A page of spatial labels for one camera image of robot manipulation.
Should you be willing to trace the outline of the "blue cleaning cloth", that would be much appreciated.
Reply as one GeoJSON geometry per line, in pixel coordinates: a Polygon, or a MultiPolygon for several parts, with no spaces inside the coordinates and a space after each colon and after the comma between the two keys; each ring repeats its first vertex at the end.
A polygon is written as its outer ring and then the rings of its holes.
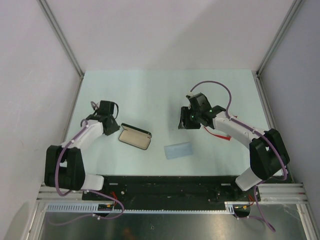
{"type": "Polygon", "coordinates": [[[164,153],[167,160],[193,155],[193,148],[190,142],[177,143],[164,146],[164,153]]]}

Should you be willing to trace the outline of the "black glasses case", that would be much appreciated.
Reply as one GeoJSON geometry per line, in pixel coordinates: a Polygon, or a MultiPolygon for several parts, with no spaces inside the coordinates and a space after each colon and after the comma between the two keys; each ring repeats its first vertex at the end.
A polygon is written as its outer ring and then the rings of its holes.
{"type": "Polygon", "coordinates": [[[141,150],[148,149],[152,138],[152,134],[149,131],[126,123],[122,123],[121,127],[123,130],[118,138],[120,142],[141,150]]]}

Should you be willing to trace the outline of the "red sunglasses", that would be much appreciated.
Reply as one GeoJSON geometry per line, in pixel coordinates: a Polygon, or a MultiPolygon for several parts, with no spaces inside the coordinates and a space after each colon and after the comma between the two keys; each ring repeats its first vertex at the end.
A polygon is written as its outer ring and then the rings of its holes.
{"type": "Polygon", "coordinates": [[[216,138],[222,139],[222,140],[226,140],[226,141],[230,141],[232,139],[232,137],[226,133],[223,133],[222,131],[218,131],[216,129],[212,129],[210,127],[206,127],[206,126],[202,126],[202,128],[211,136],[214,136],[216,138]]]}

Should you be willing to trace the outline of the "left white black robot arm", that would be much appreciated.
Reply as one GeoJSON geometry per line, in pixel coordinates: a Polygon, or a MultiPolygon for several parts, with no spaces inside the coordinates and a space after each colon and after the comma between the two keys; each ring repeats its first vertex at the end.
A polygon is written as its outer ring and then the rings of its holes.
{"type": "Polygon", "coordinates": [[[85,171],[82,152],[96,139],[110,136],[120,129],[116,122],[119,105],[113,101],[91,102],[93,113],[82,119],[80,131],[70,140],[50,145],[46,150],[44,183],[64,197],[72,191],[91,191],[100,200],[110,196],[104,177],[85,171]]]}

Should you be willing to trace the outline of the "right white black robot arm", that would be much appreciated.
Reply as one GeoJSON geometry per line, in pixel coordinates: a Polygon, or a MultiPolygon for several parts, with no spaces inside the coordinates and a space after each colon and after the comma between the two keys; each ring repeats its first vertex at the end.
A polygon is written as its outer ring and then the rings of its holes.
{"type": "Polygon", "coordinates": [[[211,106],[203,93],[188,94],[186,98],[189,105],[180,109],[179,129],[207,127],[218,130],[249,150],[249,168],[234,180],[230,188],[230,194],[235,200],[242,201],[248,196],[249,189],[272,178],[278,171],[282,171],[284,177],[288,175],[286,166],[290,157],[278,130],[249,126],[229,115],[225,108],[211,106]]]}

